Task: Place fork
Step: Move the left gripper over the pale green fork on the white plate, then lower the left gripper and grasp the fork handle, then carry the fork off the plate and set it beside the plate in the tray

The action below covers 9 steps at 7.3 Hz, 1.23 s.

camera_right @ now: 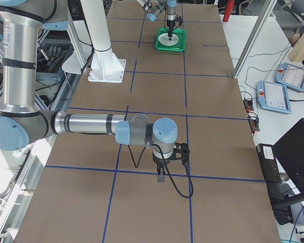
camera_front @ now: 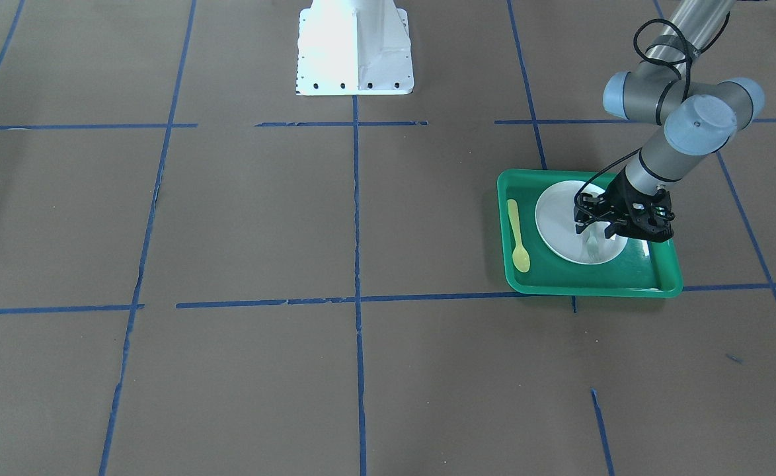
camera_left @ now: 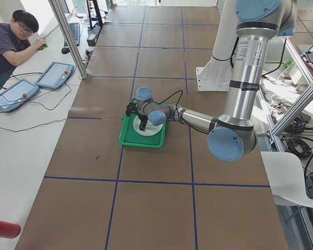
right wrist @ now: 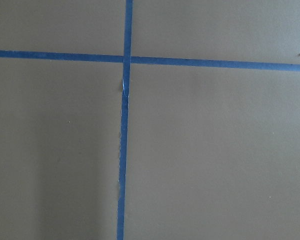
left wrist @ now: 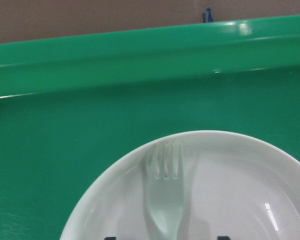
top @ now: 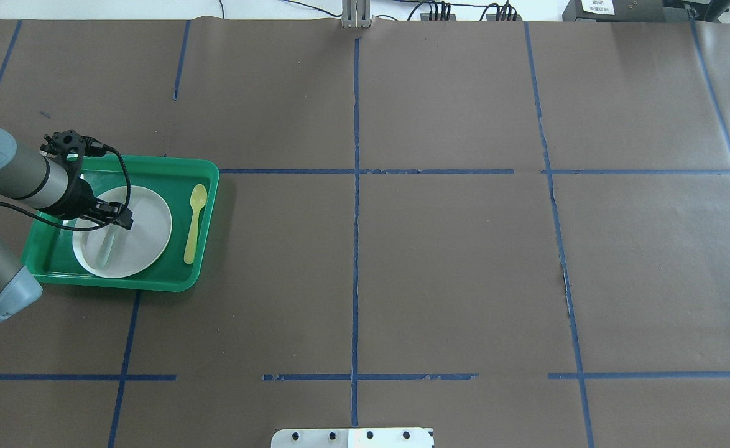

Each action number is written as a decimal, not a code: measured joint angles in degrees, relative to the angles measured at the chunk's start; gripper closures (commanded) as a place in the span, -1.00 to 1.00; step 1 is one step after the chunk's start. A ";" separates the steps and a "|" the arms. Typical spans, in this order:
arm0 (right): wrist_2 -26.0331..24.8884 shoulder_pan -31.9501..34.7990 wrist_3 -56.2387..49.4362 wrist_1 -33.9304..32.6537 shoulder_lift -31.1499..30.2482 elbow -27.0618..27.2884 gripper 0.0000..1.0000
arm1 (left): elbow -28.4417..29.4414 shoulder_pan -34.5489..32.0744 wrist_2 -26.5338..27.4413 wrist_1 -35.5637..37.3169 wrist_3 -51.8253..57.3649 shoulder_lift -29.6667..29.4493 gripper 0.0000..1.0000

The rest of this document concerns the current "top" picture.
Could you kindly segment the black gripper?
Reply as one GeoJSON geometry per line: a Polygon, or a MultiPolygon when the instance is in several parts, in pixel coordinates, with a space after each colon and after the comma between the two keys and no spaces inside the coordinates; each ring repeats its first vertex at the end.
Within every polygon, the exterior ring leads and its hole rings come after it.
{"type": "Polygon", "coordinates": [[[55,217],[61,220],[76,218],[94,220],[99,226],[132,229],[134,214],[129,206],[122,202],[107,202],[95,198],[90,184],[81,178],[83,175],[82,161],[56,159],[56,164],[67,174],[67,186],[61,199],[54,204],[55,217]]]}

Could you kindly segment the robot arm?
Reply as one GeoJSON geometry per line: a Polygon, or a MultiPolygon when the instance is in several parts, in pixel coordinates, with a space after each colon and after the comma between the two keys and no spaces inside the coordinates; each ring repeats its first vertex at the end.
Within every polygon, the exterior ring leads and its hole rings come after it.
{"type": "MultiPolygon", "coordinates": [[[[86,157],[107,153],[124,165],[117,149],[73,130],[46,135],[44,144],[33,151],[0,128],[0,208],[63,231],[132,229],[131,184],[127,182],[122,202],[109,202],[98,198],[81,176],[86,157]]],[[[0,238],[0,324],[42,294],[35,276],[0,238]]]]}

